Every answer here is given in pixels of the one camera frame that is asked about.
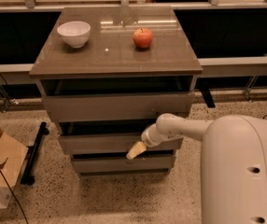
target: drawer front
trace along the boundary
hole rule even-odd
[[[128,152],[134,143],[141,139],[141,133],[126,134],[99,134],[99,135],[79,135],[60,136],[59,143],[64,154],[90,154],[90,153],[117,153]],[[151,150],[176,150],[180,149],[182,139],[163,142]]]
[[[193,92],[90,97],[44,97],[54,122],[154,119],[160,113],[189,113]]]
[[[142,170],[167,170],[174,166],[175,156],[136,158],[132,161],[126,158],[116,159],[86,159],[72,160],[77,173],[107,173]]]

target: black bracket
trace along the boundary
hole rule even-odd
[[[34,163],[35,163],[35,157],[36,157],[37,152],[39,150],[39,146],[40,146],[43,134],[44,135],[49,134],[49,130],[47,128],[46,122],[42,122],[40,124],[40,128],[39,128],[39,131],[37,133],[34,145],[32,147],[29,147],[29,149],[28,149],[27,155],[29,155],[30,158],[29,158],[27,165],[25,167],[25,170],[23,172],[23,175],[21,178],[21,184],[33,185],[35,183],[35,178],[31,175],[31,172],[32,172],[32,168],[33,168]]]

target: dresser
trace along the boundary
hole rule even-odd
[[[67,21],[91,25],[80,49],[56,30]],[[149,49],[133,42],[137,28],[153,33]],[[68,7],[30,72],[63,153],[81,175],[169,172],[182,140],[165,142],[132,161],[128,150],[161,113],[186,117],[193,100],[197,57],[170,7]]]

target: cardboard box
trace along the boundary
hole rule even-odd
[[[0,163],[5,163],[1,169],[12,189],[19,178],[20,171],[28,148],[0,129]],[[0,174],[0,209],[7,208],[11,192]]]

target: floor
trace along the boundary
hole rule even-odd
[[[263,118],[267,115],[267,92],[252,93],[246,101],[241,91],[214,91],[216,108],[207,108],[201,94],[189,119],[216,119],[229,114]],[[180,223],[201,224],[201,143],[185,138],[170,174],[136,174],[81,177],[57,143],[58,133],[37,102],[20,102],[0,112],[1,128],[31,145],[41,121],[48,124],[34,169],[32,186],[18,184],[15,194],[29,223]],[[0,210],[0,223],[25,223],[12,198]]]

